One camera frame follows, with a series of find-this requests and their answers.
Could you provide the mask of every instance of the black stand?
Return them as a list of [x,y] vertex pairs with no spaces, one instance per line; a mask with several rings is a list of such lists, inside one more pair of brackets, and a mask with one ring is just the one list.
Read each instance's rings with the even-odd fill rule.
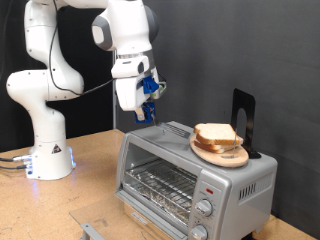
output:
[[231,126],[234,130],[237,128],[238,113],[242,108],[247,115],[246,136],[242,146],[248,152],[250,159],[261,158],[261,155],[257,151],[252,149],[255,107],[256,100],[252,95],[245,93],[237,88],[234,89]]
[[241,240],[256,240],[256,239],[253,238],[252,233],[250,233],[247,236],[245,236],[244,238],[242,238]]

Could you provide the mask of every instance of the wooden tabletop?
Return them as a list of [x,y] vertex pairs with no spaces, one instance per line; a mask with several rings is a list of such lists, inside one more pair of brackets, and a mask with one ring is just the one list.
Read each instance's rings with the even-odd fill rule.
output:
[[[77,167],[55,181],[29,180],[24,170],[0,170],[0,240],[79,240],[82,229],[69,215],[112,195],[116,190],[118,155],[124,134],[119,130],[68,139]],[[11,158],[29,148],[1,153]],[[2,166],[21,165],[3,163]],[[315,240],[270,217],[258,240]]]

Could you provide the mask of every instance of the blue light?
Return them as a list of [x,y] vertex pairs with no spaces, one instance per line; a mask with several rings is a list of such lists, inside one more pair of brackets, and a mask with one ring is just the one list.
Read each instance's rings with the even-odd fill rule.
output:
[[72,147],[69,147],[70,154],[71,154],[71,160],[72,160],[72,167],[75,168],[77,166],[77,163],[74,161],[74,155],[72,151]]
[[39,197],[39,190],[38,190],[38,182],[37,181],[33,182],[33,196],[35,198]]

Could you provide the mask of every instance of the toast slice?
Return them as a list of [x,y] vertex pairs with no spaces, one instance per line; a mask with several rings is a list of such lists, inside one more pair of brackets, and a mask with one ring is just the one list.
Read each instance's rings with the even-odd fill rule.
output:
[[221,146],[221,148],[220,149],[212,149],[210,147],[210,144],[203,144],[203,143],[199,142],[197,139],[194,140],[194,145],[198,148],[201,148],[203,150],[206,150],[206,151],[212,152],[212,153],[224,153],[225,151],[229,151],[234,148],[234,146],[231,146],[231,145],[228,145],[228,146],[213,145],[213,146]]
[[[203,144],[212,145],[234,145],[235,131],[230,124],[207,123],[197,124],[194,127],[197,140]],[[241,145],[243,139],[236,136],[236,145]]]

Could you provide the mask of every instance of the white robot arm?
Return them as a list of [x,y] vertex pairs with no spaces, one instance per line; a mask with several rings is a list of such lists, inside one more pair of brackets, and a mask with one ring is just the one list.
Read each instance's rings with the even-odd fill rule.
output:
[[120,106],[125,111],[136,111],[137,122],[152,121],[153,104],[142,105],[159,98],[166,89],[165,83],[159,87],[150,44],[157,33],[156,24],[152,23],[156,21],[155,15],[141,0],[55,0],[56,6],[53,1],[30,0],[25,9],[27,52],[43,62],[47,70],[13,73],[7,81],[9,95],[32,119],[34,147],[30,155],[17,158],[26,160],[30,179],[59,179],[69,175],[73,168],[64,116],[46,105],[47,101],[76,98],[84,88],[81,75],[63,58],[57,33],[52,42],[57,25],[56,7],[106,9],[93,23],[94,40],[104,50],[117,50],[112,75]]
[[153,59],[151,42],[159,30],[154,12],[142,0],[110,0],[108,8],[92,24],[95,43],[106,51],[116,50],[117,59],[112,68],[121,108],[135,111],[137,122],[151,122],[151,103],[166,90],[159,83]]

